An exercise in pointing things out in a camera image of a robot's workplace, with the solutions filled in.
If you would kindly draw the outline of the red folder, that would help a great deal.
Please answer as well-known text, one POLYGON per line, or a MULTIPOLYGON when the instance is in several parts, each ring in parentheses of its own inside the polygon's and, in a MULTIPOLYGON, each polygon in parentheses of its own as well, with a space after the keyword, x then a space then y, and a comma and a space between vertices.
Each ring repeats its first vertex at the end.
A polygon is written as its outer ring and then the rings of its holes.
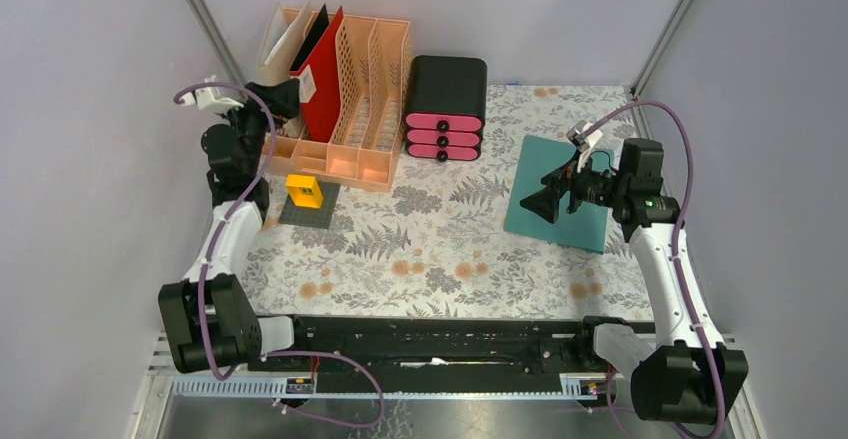
POLYGON ((315 12, 289 70, 299 81, 300 117, 315 142, 330 141, 340 114, 336 35, 343 19, 342 8, 330 14, 324 4, 315 12))

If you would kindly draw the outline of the teal folder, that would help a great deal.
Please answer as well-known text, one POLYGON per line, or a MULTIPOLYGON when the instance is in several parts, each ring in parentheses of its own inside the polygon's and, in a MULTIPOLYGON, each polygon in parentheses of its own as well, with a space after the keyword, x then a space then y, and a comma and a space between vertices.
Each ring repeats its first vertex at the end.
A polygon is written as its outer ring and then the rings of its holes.
POLYGON ((504 230, 552 244, 582 249, 601 254, 606 243, 606 208, 584 202, 578 210, 566 212, 568 199, 561 202, 558 221, 551 224, 520 206, 525 197, 541 190, 541 179, 565 164, 574 154, 575 147, 568 142, 558 142, 527 135, 517 165, 509 200, 504 230))

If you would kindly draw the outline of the beige cardboard sheet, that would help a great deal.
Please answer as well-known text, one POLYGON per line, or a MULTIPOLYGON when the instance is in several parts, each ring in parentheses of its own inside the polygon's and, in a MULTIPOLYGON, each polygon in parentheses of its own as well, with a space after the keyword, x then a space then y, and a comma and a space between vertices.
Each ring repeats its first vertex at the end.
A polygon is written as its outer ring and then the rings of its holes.
POLYGON ((315 8, 307 1, 299 9, 278 3, 264 33, 257 60, 258 83, 277 85, 290 78, 290 68, 303 45, 315 8))

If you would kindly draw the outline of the pink top drawer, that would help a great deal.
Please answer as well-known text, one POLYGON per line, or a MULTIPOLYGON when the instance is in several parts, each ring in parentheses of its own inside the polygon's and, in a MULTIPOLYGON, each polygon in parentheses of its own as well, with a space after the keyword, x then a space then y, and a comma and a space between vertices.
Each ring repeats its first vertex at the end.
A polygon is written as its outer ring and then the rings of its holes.
POLYGON ((436 130, 440 132, 479 132, 485 120, 477 116, 410 113, 404 117, 404 123, 411 129, 436 130))

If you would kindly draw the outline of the pink drawer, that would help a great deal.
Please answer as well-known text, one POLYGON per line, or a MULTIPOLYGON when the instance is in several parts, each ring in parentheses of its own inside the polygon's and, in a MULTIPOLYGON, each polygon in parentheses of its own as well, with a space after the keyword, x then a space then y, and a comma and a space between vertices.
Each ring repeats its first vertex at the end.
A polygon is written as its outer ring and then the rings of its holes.
POLYGON ((410 113, 404 117, 404 123, 411 129, 436 130, 440 132, 479 132, 485 120, 477 116, 410 113))
POLYGON ((480 157, 480 149, 478 147, 458 147, 447 146, 439 147, 433 144, 408 144, 406 152, 416 158, 435 159, 440 162, 445 161, 474 161, 480 157))
POLYGON ((476 147, 482 137, 474 132, 457 132, 428 129, 410 129, 406 133, 406 140, 412 144, 434 145, 438 147, 456 146, 456 147, 476 147))

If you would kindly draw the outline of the black drawer cabinet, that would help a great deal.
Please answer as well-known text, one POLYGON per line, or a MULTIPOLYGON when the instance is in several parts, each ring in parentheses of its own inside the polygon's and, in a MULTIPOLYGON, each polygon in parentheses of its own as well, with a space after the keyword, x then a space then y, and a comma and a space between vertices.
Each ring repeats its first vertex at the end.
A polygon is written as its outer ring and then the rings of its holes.
POLYGON ((419 55, 411 62, 404 116, 443 113, 485 120, 487 64, 480 58, 419 55))

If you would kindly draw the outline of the pink bottom drawer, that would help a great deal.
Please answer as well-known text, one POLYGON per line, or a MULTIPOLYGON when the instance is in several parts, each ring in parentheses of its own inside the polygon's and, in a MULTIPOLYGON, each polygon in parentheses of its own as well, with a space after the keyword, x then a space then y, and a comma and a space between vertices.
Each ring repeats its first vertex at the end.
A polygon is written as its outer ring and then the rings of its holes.
POLYGON ((406 152, 416 158, 435 159, 440 162, 445 161, 474 161, 480 157, 480 149, 478 147, 458 147, 447 146, 439 147, 433 144, 408 144, 406 152))

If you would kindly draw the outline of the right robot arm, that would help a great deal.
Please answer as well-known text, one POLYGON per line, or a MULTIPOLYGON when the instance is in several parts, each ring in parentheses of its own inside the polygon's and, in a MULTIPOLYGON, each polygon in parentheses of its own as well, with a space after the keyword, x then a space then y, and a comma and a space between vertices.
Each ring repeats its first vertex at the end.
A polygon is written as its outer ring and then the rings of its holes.
POLYGON ((563 199, 568 213, 584 203, 611 210, 645 280, 655 342, 640 338, 623 319, 588 316, 573 340, 575 361, 589 371, 606 364, 622 374, 642 420, 718 426, 749 365, 716 330, 690 276, 683 209, 661 193, 663 160, 662 145, 648 139, 625 140, 614 171, 593 170, 590 152, 577 151, 520 205, 550 224, 563 199))

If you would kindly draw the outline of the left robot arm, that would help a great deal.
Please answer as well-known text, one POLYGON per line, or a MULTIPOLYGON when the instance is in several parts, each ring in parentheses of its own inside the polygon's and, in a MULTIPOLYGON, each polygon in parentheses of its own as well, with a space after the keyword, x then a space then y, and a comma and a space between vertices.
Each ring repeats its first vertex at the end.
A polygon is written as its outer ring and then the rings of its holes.
POLYGON ((261 354, 262 331, 238 279, 270 207, 264 175, 277 130, 300 112, 298 79, 273 86, 206 81, 178 91, 180 106, 221 117, 201 137, 206 154, 212 222, 199 255, 183 278, 165 284, 158 307, 176 369, 227 380, 261 354))

